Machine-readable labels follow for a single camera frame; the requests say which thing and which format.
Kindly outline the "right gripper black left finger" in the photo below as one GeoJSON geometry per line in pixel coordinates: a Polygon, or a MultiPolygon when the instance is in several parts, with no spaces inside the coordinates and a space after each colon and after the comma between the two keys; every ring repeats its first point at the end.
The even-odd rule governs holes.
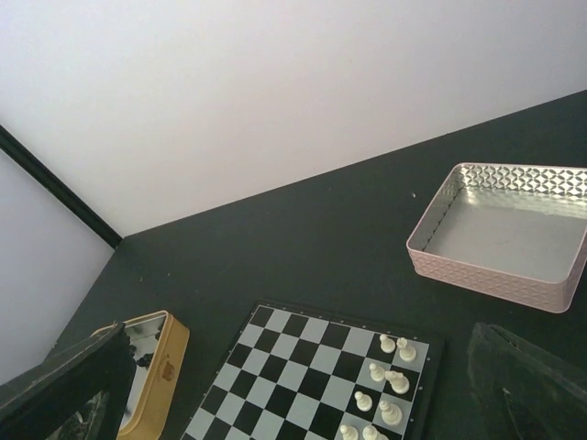
{"type": "Polygon", "coordinates": [[[97,331],[1,385],[1,437],[117,438],[136,368],[124,324],[97,331]]]}

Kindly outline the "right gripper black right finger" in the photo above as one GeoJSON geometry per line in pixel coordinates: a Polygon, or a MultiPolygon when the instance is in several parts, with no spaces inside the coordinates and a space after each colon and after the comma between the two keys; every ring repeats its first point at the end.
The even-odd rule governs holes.
{"type": "Polygon", "coordinates": [[[488,438],[586,437],[584,370],[495,324],[475,324],[467,353],[488,438]]]}

